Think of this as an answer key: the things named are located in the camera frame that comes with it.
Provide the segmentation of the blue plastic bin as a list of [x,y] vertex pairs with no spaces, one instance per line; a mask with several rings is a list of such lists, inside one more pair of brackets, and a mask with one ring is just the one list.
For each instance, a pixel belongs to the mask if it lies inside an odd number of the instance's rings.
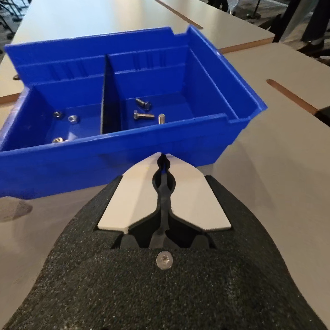
[[[267,109],[193,26],[182,34],[161,27],[11,44],[6,52],[25,90],[1,130],[1,197],[29,200],[108,184],[156,152],[195,167],[212,164]],[[106,54],[122,130],[101,134]],[[135,121],[134,110],[155,119]],[[159,125],[161,113],[166,122]],[[71,124],[71,115],[79,123]],[[57,137],[69,141],[52,143]]]

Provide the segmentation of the black bin divider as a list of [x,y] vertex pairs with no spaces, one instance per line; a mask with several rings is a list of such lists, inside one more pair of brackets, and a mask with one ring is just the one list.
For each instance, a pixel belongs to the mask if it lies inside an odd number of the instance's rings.
[[122,130],[121,99],[109,55],[105,55],[105,73],[101,102],[101,134]]

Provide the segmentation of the black chair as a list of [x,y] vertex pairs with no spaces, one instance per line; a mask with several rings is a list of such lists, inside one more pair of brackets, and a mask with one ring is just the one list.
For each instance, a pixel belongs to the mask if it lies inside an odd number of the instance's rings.
[[0,20],[6,31],[6,39],[12,40],[23,20],[31,0],[1,0]]

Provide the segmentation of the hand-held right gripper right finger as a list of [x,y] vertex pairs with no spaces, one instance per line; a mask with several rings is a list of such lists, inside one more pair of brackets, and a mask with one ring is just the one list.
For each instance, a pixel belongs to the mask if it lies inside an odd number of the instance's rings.
[[203,173],[171,154],[166,157],[175,181],[171,194],[173,215],[205,232],[230,229],[231,224]]

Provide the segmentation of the black pole stand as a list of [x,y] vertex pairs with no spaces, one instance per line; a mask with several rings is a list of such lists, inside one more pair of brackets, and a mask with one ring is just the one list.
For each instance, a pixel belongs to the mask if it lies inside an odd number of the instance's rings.
[[259,13],[257,13],[260,2],[261,2],[261,0],[258,0],[254,11],[252,13],[247,14],[247,16],[246,16],[247,19],[260,19],[261,18],[261,15]]

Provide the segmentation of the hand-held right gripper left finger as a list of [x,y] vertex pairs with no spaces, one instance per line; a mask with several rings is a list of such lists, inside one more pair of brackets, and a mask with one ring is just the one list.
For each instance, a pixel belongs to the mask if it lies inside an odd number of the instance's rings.
[[157,208],[158,193],[153,177],[159,170],[157,152],[136,163],[123,175],[97,224],[97,228],[128,234],[132,225],[151,215]]

